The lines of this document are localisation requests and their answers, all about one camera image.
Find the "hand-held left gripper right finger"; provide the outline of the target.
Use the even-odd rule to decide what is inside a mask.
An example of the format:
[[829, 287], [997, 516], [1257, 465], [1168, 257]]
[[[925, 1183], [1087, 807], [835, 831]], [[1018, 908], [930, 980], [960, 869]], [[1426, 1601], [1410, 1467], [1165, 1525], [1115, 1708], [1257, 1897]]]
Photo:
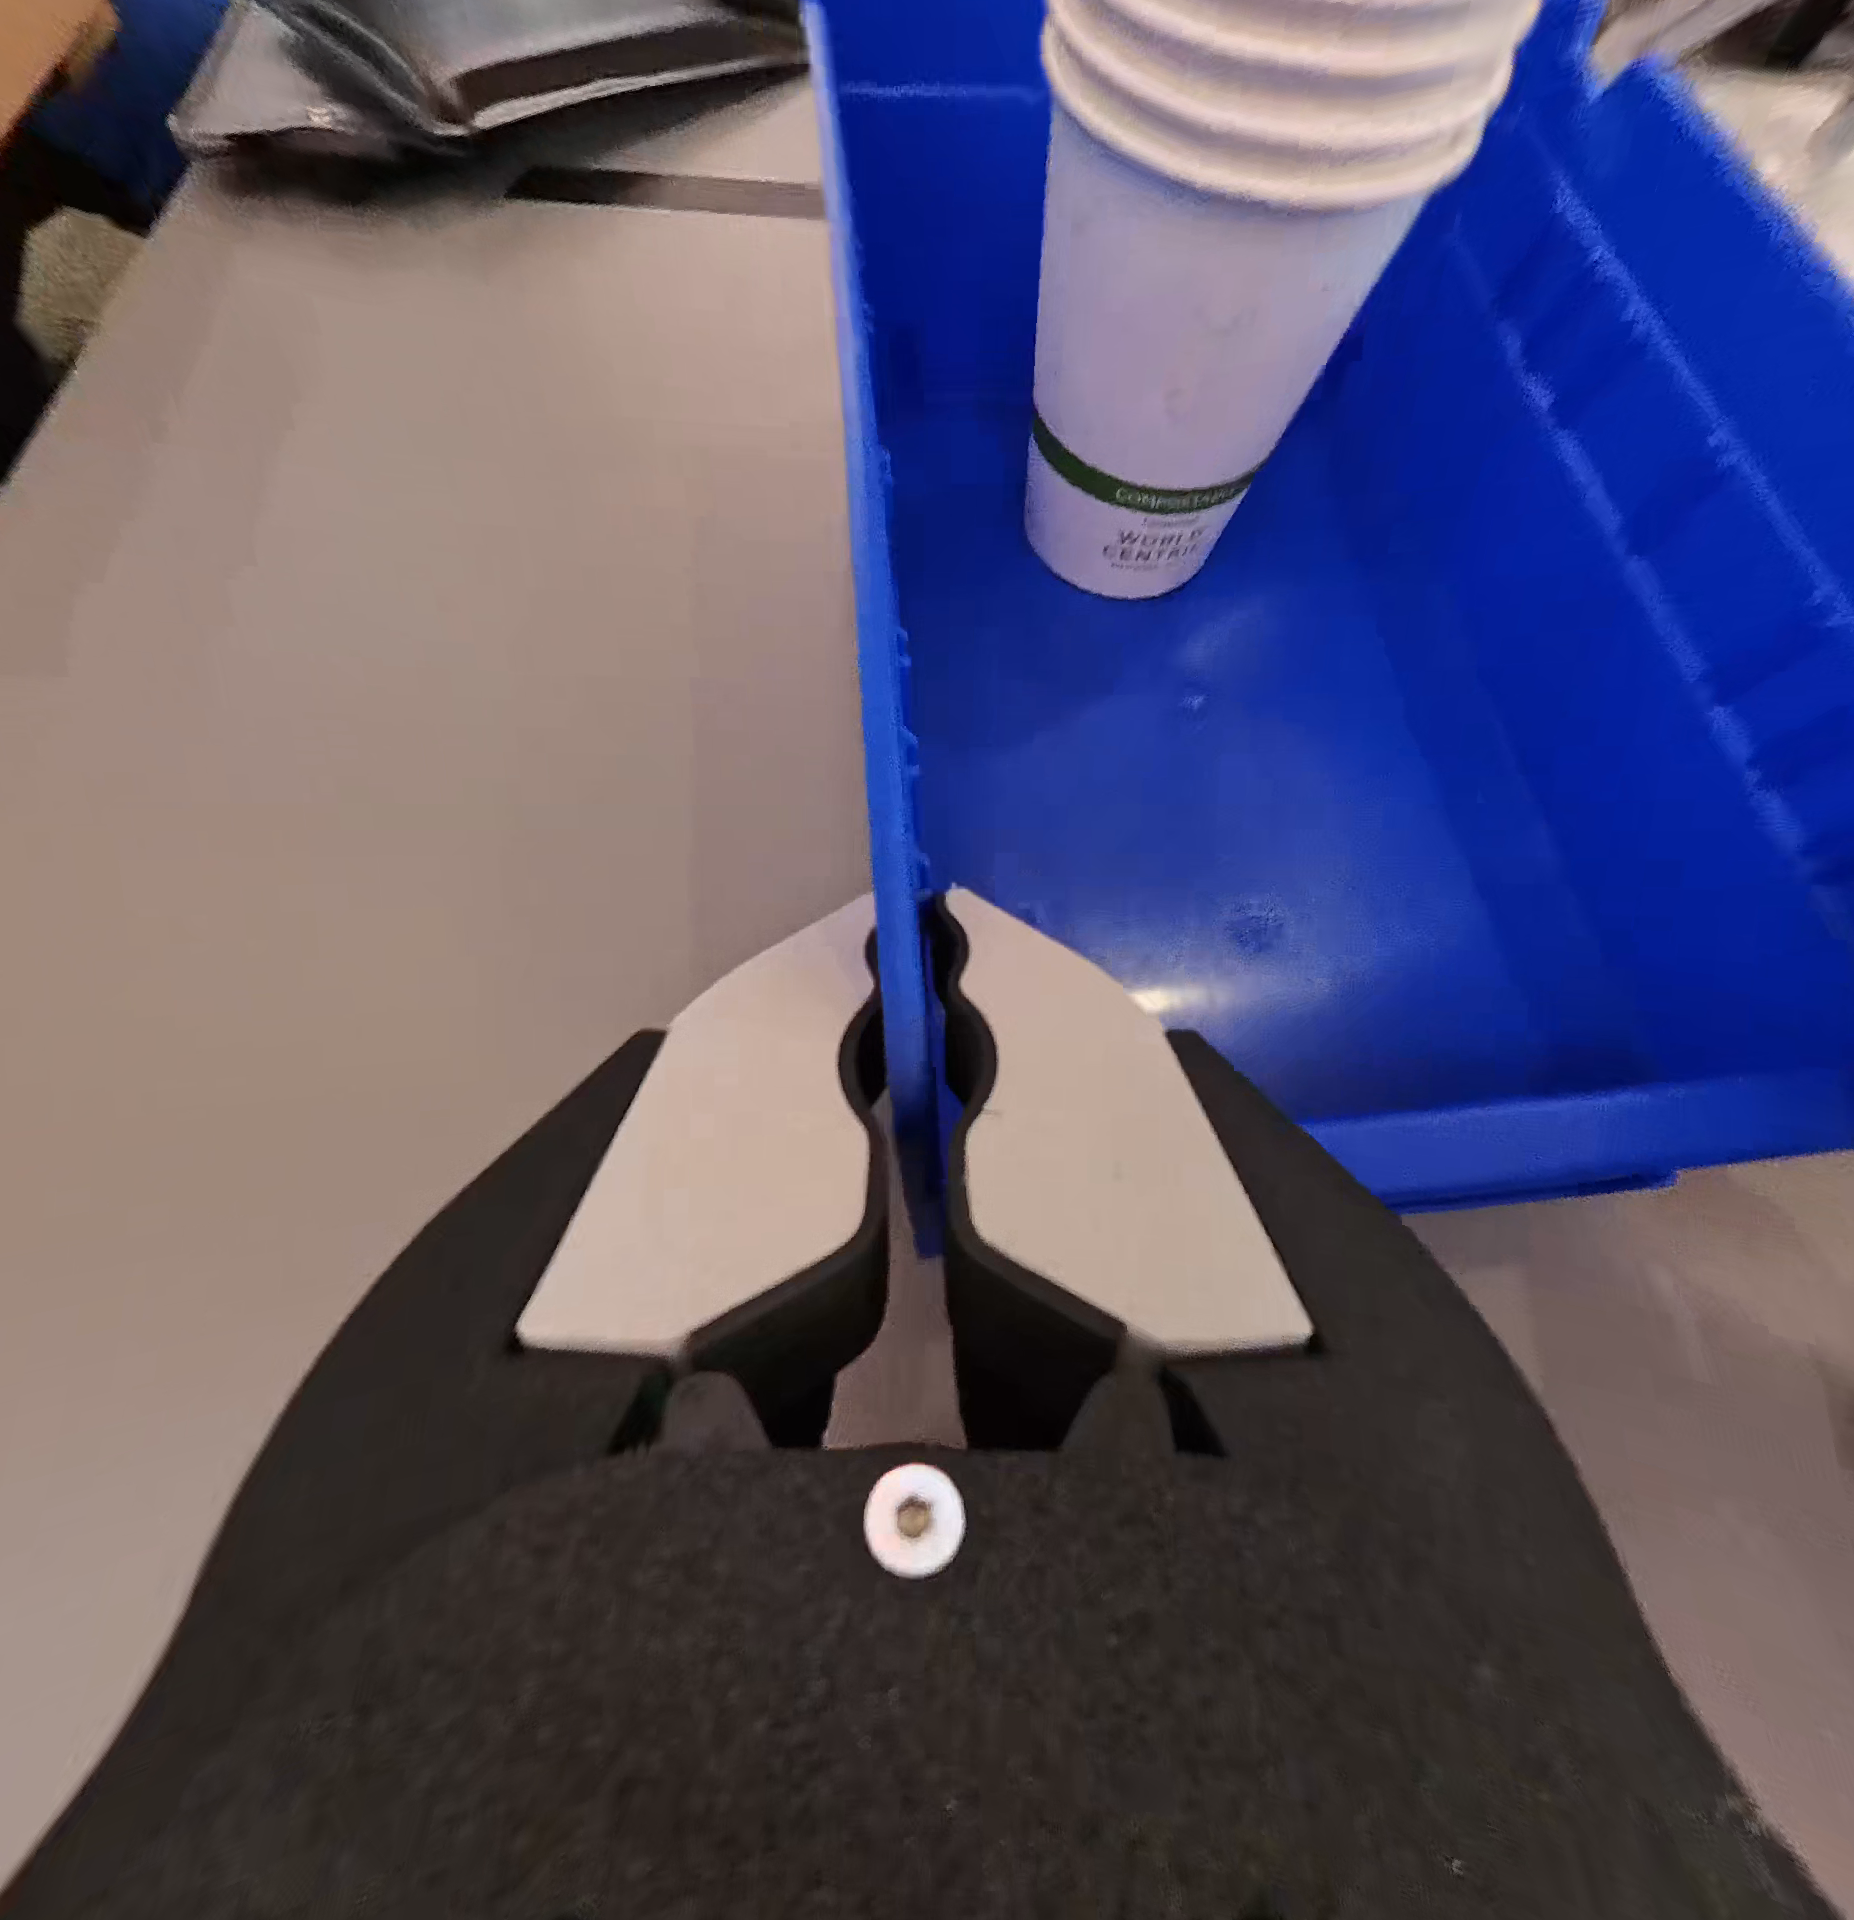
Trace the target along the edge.
[[1313, 1318], [1165, 1023], [972, 886], [935, 902], [935, 955], [967, 1442], [1061, 1446], [1127, 1363], [1307, 1354]]

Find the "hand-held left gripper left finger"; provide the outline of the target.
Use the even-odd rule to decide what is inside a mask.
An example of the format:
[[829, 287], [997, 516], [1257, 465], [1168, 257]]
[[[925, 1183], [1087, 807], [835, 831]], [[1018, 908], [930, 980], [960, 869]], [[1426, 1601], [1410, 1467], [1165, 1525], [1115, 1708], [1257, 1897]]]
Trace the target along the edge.
[[848, 899], [694, 994], [657, 1040], [517, 1345], [733, 1377], [818, 1446], [888, 1308], [876, 907]]

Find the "stack of white paper cups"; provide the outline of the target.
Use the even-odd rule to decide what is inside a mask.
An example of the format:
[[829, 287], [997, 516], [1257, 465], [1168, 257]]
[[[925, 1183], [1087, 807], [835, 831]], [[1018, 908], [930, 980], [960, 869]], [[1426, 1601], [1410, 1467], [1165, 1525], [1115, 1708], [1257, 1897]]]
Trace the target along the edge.
[[1426, 200], [1538, 2], [1045, 2], [1025, 535], [1120, 602], [1185, 588]]

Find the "dark grey bag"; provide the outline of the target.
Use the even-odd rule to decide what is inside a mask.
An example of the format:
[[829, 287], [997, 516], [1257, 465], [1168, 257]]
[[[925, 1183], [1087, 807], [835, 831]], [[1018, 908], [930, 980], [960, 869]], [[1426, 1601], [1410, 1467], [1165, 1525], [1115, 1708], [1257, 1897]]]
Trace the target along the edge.
[[566, 107], [806, 69], [800, 2], [230, 2], [169, 111], [186, 155], [455, 150]]

